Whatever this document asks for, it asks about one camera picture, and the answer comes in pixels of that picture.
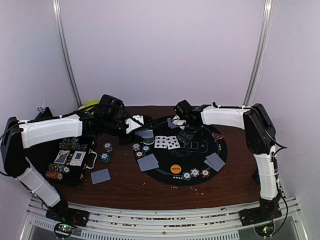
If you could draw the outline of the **blue backed card deck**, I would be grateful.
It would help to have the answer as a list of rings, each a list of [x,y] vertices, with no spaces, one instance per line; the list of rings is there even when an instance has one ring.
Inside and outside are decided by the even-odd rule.
[[[135,131],[135,135],[143,139],[153,139],[154,132],[152,129],[142,128]]]

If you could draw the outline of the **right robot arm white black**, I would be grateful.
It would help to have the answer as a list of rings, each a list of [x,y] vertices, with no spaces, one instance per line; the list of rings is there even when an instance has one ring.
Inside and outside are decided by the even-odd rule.
[[[246,146],[253,153],[260,181],[259,207],[242,210],[242,217],[256,217],[266,221],[277,213],[281,198],[279,191],[279,168],[276,159],[279,147],[276,129],[264,106],[222,106],[216,103],[191,106],[187,100],[173,108],[173,123],[181,128],[177,139],[181,144],[191,142],[205,126],[219,125],[244,130]]]

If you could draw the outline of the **blue white chip bottom mat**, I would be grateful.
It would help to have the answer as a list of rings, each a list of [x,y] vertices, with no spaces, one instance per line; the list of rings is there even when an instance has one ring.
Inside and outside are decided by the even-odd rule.
[[[200,170],[197,169],[197,168],[193,168],[191,171],[190,171],[190,175],[194,178],[198,177],[200,175]]]

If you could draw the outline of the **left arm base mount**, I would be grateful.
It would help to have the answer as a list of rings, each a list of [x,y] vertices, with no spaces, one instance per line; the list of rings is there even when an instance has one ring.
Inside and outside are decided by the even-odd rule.
[[[45,217],[70,226],[86,227],[89,215],[88,211],[70,208],[63,198],[56,205],[48,207]]]

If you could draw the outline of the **orange big blind button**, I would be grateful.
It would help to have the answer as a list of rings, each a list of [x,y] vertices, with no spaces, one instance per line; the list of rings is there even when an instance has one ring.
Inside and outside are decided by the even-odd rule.
[[[180,165],[178,164],[173,164],[171,167],[170,167],[170,171],[172,174],[179,174],[181,171],[182,171],[182,168]]]

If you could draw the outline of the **clear dealer button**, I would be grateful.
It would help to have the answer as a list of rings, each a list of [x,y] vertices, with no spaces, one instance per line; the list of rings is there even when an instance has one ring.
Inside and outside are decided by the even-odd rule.
[[[153,139],[146,139],[143,143],[145,145],[149,146],[149,145],[152,145],[154,143],[154,140]]]

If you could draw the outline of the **green blue 50 chip stack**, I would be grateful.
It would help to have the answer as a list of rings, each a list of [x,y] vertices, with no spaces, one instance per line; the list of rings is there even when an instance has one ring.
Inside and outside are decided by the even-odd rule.
[[[103,163],[108,163],[111,159],[111,157],[108,153],[101,154],[100,158]]]

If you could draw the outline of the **green chip bottom mat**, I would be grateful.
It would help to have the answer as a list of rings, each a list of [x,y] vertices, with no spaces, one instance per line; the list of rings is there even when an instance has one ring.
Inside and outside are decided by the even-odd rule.
[[[182,179],[185,181],[189,181],[192,178],[192,175],[189,172],[184,172],[182,174]]]

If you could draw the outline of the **orange chip bottom mat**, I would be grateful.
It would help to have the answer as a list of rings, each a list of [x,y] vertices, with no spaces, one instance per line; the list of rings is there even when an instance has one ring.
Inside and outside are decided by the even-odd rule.
[[[206,178],[208,178],[209,176],[210,176],[210,171],[209,171],[209,170],[203,169],[203,170],[201,171],[201,177],[202,177],[202,178],[206,179]]]

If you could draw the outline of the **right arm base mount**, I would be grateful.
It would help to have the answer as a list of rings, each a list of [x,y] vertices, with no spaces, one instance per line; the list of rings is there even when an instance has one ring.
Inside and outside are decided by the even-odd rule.
[[[242,226],[249,226],[271,221],[282,216],[279,204],[260,203],[258,207],[243,209],[239,212]]]

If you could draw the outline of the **blue white 10 chip stack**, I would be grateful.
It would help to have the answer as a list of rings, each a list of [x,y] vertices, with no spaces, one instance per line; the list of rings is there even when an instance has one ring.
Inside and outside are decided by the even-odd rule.
[[[113,146],[112,146],[112,144],[110,142],[106,142],[103,145],[103,148],[107,153],[111,153],[113,151]]]

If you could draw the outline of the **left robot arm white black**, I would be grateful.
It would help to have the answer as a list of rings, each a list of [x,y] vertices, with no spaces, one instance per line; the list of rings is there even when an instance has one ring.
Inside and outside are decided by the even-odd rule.
[[[0,152],[5,175],[17,179],[61,222],[72,218],[72,211],[63,196],[44,177],[43,168],[58,150],[58,140],[107,134],[119,138],[122,145],[133,140],[134,132],[154,129],[155,121],[148,115],[131,115],[122,100],[104,94],[91,106],[59,116],[32,120],[10,117],[0,137]]]

